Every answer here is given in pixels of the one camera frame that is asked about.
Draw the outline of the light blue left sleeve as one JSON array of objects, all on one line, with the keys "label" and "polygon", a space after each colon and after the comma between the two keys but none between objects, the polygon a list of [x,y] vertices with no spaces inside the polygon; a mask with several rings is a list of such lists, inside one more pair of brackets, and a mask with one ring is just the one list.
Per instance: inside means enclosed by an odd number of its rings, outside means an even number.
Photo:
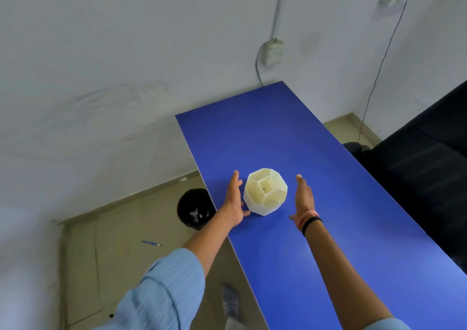
[{"label": "light blue left sleeve", "polygon": [[190,330],[205,291],[205,273],[185,248],[154,262],[119,302],[114,317],[92,330]]}]

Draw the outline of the black sofa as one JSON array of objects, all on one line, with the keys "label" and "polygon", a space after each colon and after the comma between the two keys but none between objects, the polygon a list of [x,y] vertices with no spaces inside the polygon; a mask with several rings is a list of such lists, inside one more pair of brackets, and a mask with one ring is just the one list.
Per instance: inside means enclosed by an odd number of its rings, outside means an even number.
[{"label": "black sofa", "polygon": [[467,274],[467,80],[373,149],[343,146]]}]

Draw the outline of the person's left hand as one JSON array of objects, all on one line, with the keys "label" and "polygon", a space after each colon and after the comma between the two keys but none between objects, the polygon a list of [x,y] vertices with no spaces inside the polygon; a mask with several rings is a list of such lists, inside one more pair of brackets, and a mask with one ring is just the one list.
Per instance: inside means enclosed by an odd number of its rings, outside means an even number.
[{"label": "person's left hand", "polygon": [[230,230],[242,222],[242,211],[247,211],[243,210],[241,185],[239,172],[235,170],[227,186],[225,201],[219,210],[222,220],[226,222]]}]

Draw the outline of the black wristband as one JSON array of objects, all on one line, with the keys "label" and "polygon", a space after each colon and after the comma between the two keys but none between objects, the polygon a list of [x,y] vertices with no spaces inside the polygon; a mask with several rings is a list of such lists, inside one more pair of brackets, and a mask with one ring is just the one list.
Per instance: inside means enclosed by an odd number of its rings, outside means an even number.
[{"label": "black wristband", "polygon": [[304,237],[306,236],[307,228],[310,226],[310,224],[312,224],[315,221],[322,221],[322,220],[319,216],[313,215],[310,218],[308,218],[305,222],[302,223],[301,233],[303,234]]}]

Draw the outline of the white hollow polyhedron model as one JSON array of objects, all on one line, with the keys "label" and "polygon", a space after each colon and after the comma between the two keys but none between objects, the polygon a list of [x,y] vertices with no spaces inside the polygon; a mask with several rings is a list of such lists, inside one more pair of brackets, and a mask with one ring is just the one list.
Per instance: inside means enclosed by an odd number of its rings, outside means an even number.
[{"label": "white hollow polyhedron model", "polygon": [[281,207],[288,193],[282,176],[270,168],[262,168],[248,175],[243,200],[251,213],[266,216]]}]

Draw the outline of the light blue sleeve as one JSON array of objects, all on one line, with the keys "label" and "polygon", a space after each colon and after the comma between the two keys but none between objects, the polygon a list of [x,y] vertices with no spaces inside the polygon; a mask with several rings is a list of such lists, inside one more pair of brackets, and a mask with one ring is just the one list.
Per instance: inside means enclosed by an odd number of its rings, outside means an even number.
[{"label": "light blue sleeve", "polygon": [[406,323],[403,321],[390,317],[382,320],[378,320],[363,330],[412,330]]},{"label": "light blue sleeve", "polygon": [[205,291],[205,273],[185,248],[154,262],[119,302],[114,317],[92,330],[190,330]]}]

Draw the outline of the light blue right sleeve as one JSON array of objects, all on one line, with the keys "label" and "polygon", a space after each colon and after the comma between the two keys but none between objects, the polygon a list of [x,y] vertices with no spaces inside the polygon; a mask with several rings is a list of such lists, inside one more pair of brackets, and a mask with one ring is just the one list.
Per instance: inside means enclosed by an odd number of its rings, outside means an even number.
[{"label": "light blue right sleeve", "polygon": [[390,317],[382,320],[378,320],[363,330],[412,330],[406,323],[403,321]]}]

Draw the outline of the person's right forearm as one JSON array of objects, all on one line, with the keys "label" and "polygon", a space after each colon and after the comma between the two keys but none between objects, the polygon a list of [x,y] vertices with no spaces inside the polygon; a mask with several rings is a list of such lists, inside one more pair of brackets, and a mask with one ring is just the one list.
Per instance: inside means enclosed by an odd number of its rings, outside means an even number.
[{"label": "person's right forearm", "polygon": [[310,224],[305,238],[343,330],[363,330],[378,320],[394,317],[321,221]]}]

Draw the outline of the pink wristband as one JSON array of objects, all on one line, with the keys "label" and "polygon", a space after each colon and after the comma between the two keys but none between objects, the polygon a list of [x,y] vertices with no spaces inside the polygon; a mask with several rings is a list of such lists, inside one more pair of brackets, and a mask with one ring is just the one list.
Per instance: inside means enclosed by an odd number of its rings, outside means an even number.
[{"label": "pink wristband", "polygon": [[319,214],[315,210],[309,210],[305,212],[303,215],[301,215],[301,217],[295,218],[295,225],[297,229],[303,233],[305,225],[307,221],[309,221],[310,219],[312,219],[311,222],[315,220],[321,220],[319,217]]}]

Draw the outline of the person's right hand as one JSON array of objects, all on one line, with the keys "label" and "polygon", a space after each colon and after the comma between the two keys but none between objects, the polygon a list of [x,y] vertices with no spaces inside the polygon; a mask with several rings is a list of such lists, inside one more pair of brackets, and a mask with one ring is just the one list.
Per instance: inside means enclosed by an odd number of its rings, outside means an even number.
[{"label": "person's right hand", "polygon": [[297,216],[301,217],[301,215],[309,210],[316,211],[312,189],[301,174],[296,175],[296,184],[295,213]]}]

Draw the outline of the small white wall socket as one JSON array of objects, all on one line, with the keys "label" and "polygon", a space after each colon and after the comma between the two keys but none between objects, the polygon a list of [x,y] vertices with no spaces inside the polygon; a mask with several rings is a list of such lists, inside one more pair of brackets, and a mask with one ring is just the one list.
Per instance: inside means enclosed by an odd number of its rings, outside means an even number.
[{"label": "small white wall socket", "polygon": [[284,41],[270,39],[262,47],[261,62],[264,66],[279,64],[283,61]]}]

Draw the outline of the person's left forearm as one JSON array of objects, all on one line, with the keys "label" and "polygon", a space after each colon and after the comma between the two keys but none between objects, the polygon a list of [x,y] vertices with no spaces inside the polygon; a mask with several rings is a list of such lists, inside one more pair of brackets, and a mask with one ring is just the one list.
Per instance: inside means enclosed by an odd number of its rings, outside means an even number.
[{"label": "person's left forearm", "polygon": [[184,249],[196,256],[205,278],[226,237],[237,223],[236,213],[230,208],[222,207],[201,231],[183,245]]}]

